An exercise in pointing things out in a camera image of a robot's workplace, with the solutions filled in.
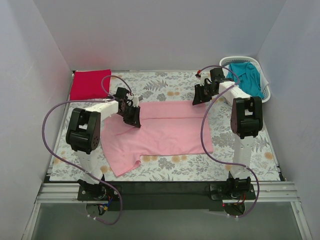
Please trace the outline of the pink t shirt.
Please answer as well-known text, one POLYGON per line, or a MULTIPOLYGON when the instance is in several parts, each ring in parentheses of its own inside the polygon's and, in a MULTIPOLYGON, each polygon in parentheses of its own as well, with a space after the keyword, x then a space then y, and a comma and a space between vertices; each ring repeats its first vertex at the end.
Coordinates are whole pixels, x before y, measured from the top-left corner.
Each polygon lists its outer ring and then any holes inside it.
POLYGON ((100 140, 116 177, 140 165, 141 156, 204 154, 214 151, 206 106, 192 101, 154 101, 140 105, 141 127, 113 115, 104 120, 100 140))

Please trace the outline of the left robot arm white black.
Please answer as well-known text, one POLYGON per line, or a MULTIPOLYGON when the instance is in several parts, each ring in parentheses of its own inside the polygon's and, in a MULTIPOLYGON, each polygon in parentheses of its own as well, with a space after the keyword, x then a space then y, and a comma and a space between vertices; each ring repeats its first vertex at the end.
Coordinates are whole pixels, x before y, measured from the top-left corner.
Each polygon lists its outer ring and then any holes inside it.
POLYGON ((112 191, 100 182, 104 180, 104 174, 96 160, 101 138, 101 122, 116 115, 121 116, 125 124, 140 128, 139 103, 142 100, 143 96, 135 96, 128 89, 118 87, 111 99, 91 107, 77 107, 72 110, 65 140, 75 151, 80 167, 84 169, 85 176, 77 182, 82 187, 82 192, 91 199, 104 200, 112 191))

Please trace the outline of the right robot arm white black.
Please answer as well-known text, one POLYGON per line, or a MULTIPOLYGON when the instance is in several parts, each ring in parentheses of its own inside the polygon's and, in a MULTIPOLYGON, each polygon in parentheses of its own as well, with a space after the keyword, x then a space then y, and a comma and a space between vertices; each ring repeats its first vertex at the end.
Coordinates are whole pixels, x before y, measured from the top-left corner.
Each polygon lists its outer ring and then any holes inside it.
POLYGON ((251 184, 251 176, 255 173, 250 168, 252 146, 263 128, 262 99, 250 96, 241 90, 239 77, 226 78, 220 65, 210 65, 209 76, 198 70, 195 74, 199 83, 194 86, 192 104, 213 104, 219 97, 231 103, 230 127, 234 134, 234 157, 226 181, 210 185, 209 192, 213 200, 258 197, 251 184))

